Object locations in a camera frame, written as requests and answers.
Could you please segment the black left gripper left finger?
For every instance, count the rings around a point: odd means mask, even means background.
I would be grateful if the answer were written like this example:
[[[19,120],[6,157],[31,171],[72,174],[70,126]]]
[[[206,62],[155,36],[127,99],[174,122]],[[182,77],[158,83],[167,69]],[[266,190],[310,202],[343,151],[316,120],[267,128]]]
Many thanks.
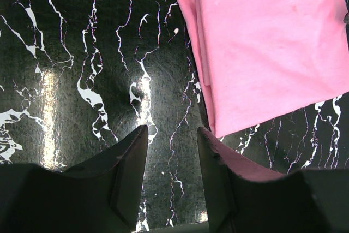
[[[132,232],[136,228],[148,128],[65,172],[1,166],[1,232]]]

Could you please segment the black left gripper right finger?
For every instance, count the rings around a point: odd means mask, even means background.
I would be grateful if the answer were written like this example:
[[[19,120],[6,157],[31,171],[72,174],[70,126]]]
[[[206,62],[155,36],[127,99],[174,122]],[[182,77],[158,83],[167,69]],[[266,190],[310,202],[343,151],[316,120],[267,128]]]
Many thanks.
[[[348,170],[282,174],[197,130],[211,232],[348,232]]]

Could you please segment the pink t shirt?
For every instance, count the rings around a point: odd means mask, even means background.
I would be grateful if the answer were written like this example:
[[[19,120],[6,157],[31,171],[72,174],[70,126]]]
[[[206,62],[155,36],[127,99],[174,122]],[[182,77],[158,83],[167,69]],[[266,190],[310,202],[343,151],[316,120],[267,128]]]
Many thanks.
[[[348,92],[345,0],[177,1],[215,136]]]

